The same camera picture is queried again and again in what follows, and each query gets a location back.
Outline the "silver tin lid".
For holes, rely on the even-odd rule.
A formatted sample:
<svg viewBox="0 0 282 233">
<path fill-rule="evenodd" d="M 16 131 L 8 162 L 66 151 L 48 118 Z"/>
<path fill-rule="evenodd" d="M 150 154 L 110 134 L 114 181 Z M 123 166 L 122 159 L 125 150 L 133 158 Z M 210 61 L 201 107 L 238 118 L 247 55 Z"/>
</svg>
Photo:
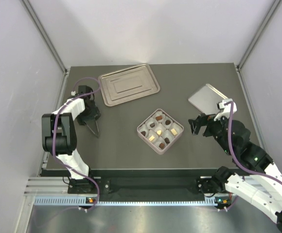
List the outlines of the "silver tin lid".
<svg viewBox="0 0 282 233">
<path fill-rule="evenodd" d="M 211 84 L 207 83 L 195 91 L 188 98 L 188 102 L 197 108 L 201 113 L 211 115 L 218 112 L 217 104 L 225 99 L 228 99 L 226 95 L 213 87 Z"/>
</svg>

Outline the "metal tongs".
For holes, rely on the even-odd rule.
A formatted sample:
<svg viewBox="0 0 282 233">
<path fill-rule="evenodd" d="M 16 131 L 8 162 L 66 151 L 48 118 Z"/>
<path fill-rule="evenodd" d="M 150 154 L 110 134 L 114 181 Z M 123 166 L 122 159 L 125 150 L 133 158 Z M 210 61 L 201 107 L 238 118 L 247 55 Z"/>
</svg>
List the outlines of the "metal tongs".
<svg viewBox="0 0 282 233">
<path fill-rule="evenodd" d="M 91 133 L 96 138 L 100 137 L 100 130 L 99 130 L 99 126 L 98 126 L 97 120 L 94 119 L 94 120 L 86 121 L 86 126 L 88 127 L 88 129 L 91 131 Z"/>
</svg>

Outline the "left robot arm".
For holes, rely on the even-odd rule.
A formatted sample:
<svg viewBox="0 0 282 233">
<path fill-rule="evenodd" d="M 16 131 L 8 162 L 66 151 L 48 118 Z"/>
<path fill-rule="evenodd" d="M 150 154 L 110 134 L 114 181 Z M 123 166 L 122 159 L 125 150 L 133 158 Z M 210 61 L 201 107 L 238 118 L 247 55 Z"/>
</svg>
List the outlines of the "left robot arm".
<svg viewBox="0 0 282 233">
<path fill-rule="evenodd" d="M 91 133 L 99 137 L 97 120 L 101 113 L 95 103 L 95 91 L 87 86 L 78 86 L 78 91 L 55 112 L 44 114 L 42 123 L 42 147 L 53 158 L 68 169 L 69 186 L 76 190 L 91 192 L 96 181 L 90 167 L 77 151 L 77 135 L 74 122 L 86 126 Z"/>
</svg>

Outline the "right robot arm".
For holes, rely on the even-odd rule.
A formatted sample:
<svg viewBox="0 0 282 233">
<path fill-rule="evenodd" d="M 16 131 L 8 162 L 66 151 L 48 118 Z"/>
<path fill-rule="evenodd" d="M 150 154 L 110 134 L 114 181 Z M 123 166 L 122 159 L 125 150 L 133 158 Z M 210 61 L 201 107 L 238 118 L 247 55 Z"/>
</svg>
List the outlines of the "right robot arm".
<svg viewBox="0 0 282 233">
<path fill-rule="evenodd" d="M 200 114 L 189 119 L 193 135 L 205 127 L 204 137 L 212 136 L 238 168 L 258 182 L 261 191 L 246 182 L 240 175 L 227 167 L 220 167 L 212 175 L 210 183 L 215 193 L 229 192 L 247 201 L 269 219 L 282 232 L 282 174 L 267 152 L 250 141 L 251 132 L 231 116 Z"/>
</svg>

